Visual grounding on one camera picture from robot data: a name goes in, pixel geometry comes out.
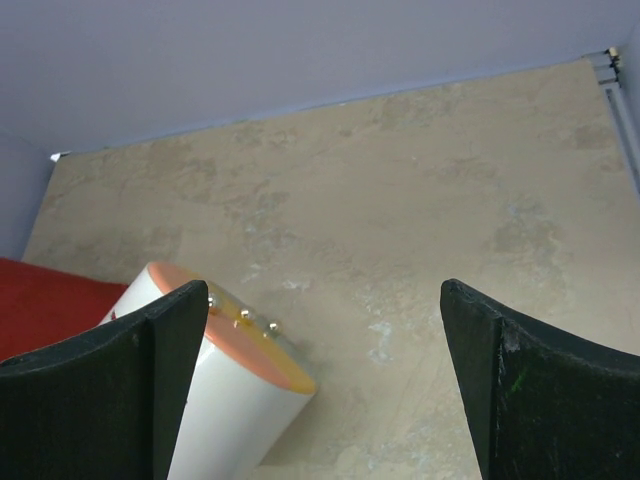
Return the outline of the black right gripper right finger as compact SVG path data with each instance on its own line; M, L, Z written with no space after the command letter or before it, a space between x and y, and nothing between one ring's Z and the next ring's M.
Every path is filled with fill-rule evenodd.
M440 311L483 478L638 478L638 356L456 279Z

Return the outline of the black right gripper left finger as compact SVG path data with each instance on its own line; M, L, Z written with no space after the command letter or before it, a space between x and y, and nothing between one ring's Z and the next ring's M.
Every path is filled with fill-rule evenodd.
M2 362L2 478L167 478L208 308L190 281Z

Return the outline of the red paper bag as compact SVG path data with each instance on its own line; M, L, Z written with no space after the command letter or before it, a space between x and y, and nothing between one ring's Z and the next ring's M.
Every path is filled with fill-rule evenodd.
M126 291L120 283L1 260L1 359L96 327Z

